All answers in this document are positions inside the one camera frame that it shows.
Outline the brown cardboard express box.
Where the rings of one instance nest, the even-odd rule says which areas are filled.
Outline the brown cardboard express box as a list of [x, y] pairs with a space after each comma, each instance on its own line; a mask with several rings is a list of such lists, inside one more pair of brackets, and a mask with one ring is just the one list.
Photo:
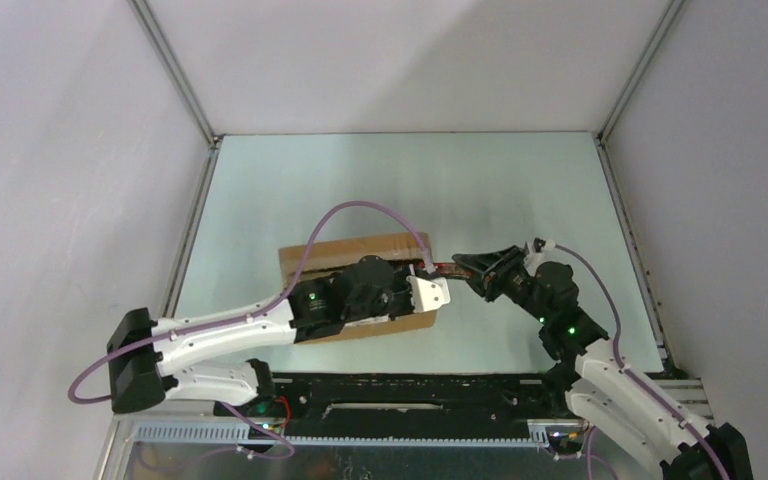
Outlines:
[[294, 315], [291, 327], [296, 331], [294, 342], [299, 344], [357, 340], [432, 326], [438, 310], [413, 313], [392, 320], [385, 317], [370, 318], [344, 326], [329, 326], [326, 312], [328, 285], [325, 276], [356, 263], [363, 257], [408, 261], [412, 264], [408, 275], [434, 279], [433, 272], [426, 270], [424, 262], [426, 251], [423, 248], [429, 245], [425, 233], [421, 233], [418, 238], [410, 233], [394, 233], [318, 242], [311, 247], [281, 248], [281, 275], [286, 284], [290, 284], [293, 279], [297, 280], [289, 294], [289, 304]]

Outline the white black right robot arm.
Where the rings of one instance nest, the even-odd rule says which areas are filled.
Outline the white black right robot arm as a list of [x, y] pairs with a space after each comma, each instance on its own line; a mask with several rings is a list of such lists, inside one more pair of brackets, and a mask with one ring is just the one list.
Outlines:
[[539, 321], [555, 365], [541, 402], [556, 418], [572, 413], [602, 431], [661, 479], [751, 479], [745, 437], [731, 424], [694, 413], [620, 350], [622, 326], [609, 334], [578, 301], [573, 268], [548, 261], [548, 242], [491, 253], [456, 254], [453, 274], [487, 302], [504, 296]]

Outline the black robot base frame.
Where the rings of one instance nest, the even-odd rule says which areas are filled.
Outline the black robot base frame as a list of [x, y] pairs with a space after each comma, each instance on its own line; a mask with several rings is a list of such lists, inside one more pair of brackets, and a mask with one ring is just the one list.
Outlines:
[[607, 427], [567, 406], [560, 381], [536, 373], [278, 373], [275, 391], [226, 410], [215, 401], [167, 411], [156, 438], [265, 448], [294, 445], [559, 447]]

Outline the red black utility knife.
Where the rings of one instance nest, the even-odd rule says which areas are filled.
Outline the red black utility knife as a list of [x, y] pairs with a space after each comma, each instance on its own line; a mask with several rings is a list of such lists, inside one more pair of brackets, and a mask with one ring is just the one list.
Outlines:
[[468, 281], [472, 273], [454, 262], [440, 262], [434, 264], [433, 278], [445, 278], [447, 280]]

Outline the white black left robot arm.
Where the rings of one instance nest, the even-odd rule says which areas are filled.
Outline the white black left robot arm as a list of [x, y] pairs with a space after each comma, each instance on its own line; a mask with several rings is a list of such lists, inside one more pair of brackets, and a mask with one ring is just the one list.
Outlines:
[[346, 326], [413, 314], [409, 277], [419, 266], [368, 255], [327, 276], [296, 283], [287, 297], [195, 318], [124, 315], [107, 342], [111, 407], [136, 413], [167, 400], [206, 400], [264, 416], [276, 403], [266, 362], [225, 368], [216, 359], [265, 346], [310, 342]]

